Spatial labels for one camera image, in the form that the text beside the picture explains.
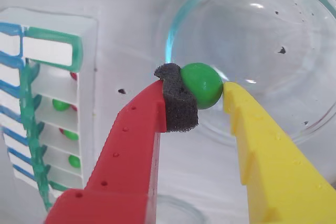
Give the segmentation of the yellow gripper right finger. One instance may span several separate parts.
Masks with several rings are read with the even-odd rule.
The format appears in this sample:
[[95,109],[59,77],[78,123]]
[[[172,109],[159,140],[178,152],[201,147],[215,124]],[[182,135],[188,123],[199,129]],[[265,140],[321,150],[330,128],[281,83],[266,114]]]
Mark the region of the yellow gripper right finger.
[[223,85],[250,223],[335,223],[335,189],[243,87]]

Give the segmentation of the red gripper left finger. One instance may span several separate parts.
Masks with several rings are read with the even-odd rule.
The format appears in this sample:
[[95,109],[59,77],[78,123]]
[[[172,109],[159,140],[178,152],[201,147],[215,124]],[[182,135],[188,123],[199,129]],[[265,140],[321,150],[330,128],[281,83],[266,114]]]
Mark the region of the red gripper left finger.
[[84,189],[65,191],[46,223],[155,223],[160,136],[198,124],[197,103],[181,69],[166,63],[158,81],[117,115]]

